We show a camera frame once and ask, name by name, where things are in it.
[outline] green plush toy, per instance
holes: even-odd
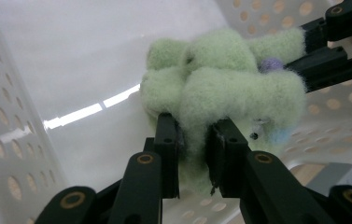
[[[304,54],[304,33],[293,28],[244,39],[231,29],[202,35],[190,43],[160,39],[150,47],[140,86],[143,106],[153,117],[171,113],[186,141],[181,184],[209,193],[204,162],[208,127],[231,118],[251,149],[278,153],[303,114],[303,80],[283,64]]]

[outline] white plastic basket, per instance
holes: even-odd
[[[122,177],[154,136],[134,92],[155,39],[224,26],[270,34],[322,17],[332,4],[0,0],[0,223],[34,223],[60,190],[99,191]],[[352,163],[352,82],[308,97],[284,162]],[[163,223],[227,223],[238,213],[238,200],[181,197],[165,201]]]

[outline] black metal bracket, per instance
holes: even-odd
[[[335,186],[328,198],[303,187],[276,156],[251,151],[230,119],[214,124],[206,143],[213,187],[240,198],[247,224],[352,223],[352,186]]]
[[[184,138],[171,114],[158,116],[154,139],[148,139],[145,151],[154,151],[162,158],[162,197],[179,197],[178,152],[184,147]]]
[[[303,77],[307,91],[316,91],[352,79],[352,59],[342,47],[329,49],[328,41],[352,35],[352,0],[331,7],[323,18],[302,26],[307,55],[285,68]]]
[[[127,165],[107,223],[162,223],[161,171],[162,160],[158,154],[134,154]]]

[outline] fuzzy green fabric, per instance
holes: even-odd
[[[185,86],[185,70],[168,67],[161,70],[148,70],[140,84],[143,106],[146,111],[157,118],[159,114],[178,115],[181,93]]]
[[[286,64],[305,54],[304,30],[301,28],[249,39],[247,43],[258,63],[267,58],[276,58]]]
[[[201,67],[258,72],[247,42],[231,29],[216,30],[192,41],[182,54],[180,65],[189,72]]]
[[[261,74],[257,63],[274,56],[288,63],[303,54],[303,31],[297,28],[257,40],[222,29],[188,44],[178,65],[147,71],[140,89],[144,108],[153,118],[161,112],[171,113],[184,132],[181,184],[201,194],[210,193],[204,140],[207,128],[220,119],[231,118],[251,149],[277,154],[305,110],[305,87],[297,74],[287,70]],[[259,119],[266,121],[259,124],[262,133],[253,140],[248,135]]]
[[[159,70],[178,65],[188,42],[169,38],[158,39],[149,47],[147,69]]]

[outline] stuffed animal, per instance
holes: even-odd
[[[208,127],[231,118],[251,149],[277,154],[305,108],[305,86],[283,64],[304,54],[304,32],[244,39],[220,29],[190,43],[160,39],[150,46],[148,71],[140,85],[143,106],[153,117],[171,113],[183,130],[186,151],[180,183],[209,193],[204,162]]]

